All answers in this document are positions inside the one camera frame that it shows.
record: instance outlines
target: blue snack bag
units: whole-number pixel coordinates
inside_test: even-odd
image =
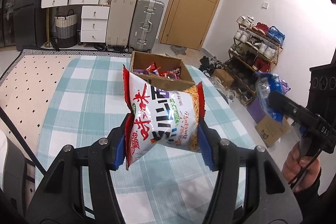
[[[260,99],[260,106],[262,110],[269,115],[273,120],[282,123],[283,115],[270,108],[268,102],[268,96],[271,91],[277,91],[283,94],[282,84],[279,75],[267,72],[257,73],[259,79],[257,80],[255,87],[257,95]]]

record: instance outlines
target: woven basket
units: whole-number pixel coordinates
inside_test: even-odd
[[[67,15],[55,17],[56,37],[59,48],[69,48],[77,44],[77,14],[71,9]]]

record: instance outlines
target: checkered bed sheet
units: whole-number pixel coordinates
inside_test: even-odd
[[[121,125],[129,112],[124,101],[123,64],[129,58],[82,56],[66,68],[48,108],[37,158],[48,168],[61,148],[89,146]],[[195,83],[203,82],[205,121],[222,138],[236,145],[255,145],[225,100],[198,69],[187,66]],[[205,166],[200,153],[155,145],[111,177],[127,224],[202,223],[216,183],[217,172]],[[42,174],[36,169],[36,187]],[[92,209],[88,168],[83,168],[85,206]],[[245,192],[245,169],[240,169],[236,206]]]

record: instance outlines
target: suitcase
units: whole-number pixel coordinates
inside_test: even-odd
[[[112,0],[106,29],[106,45],[126,47],[137,0]]]
[[[164,3],[159,0],[137,0],[128,47],[151,52],[159,30]]]

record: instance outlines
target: red bag edge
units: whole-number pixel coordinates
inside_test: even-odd
[[[126,69],[125,65],[123,65],[123,80],[124,80],[124,95],[125,95],[125,102],[128,108],[131,111],[130,116],[128,117],[125,125],[125,146],[126,146],[126,170],[128,170],[130,166],[130,136],[134,124],[134,113],[131,106],[131,99],[129,96],[129,71]]]
[[[204,99],[204,91],[203,91],[203,83],[199,82],[197,84],[197,92],[199,97],[199,116],[204,119],[205,116],[205,99]]]

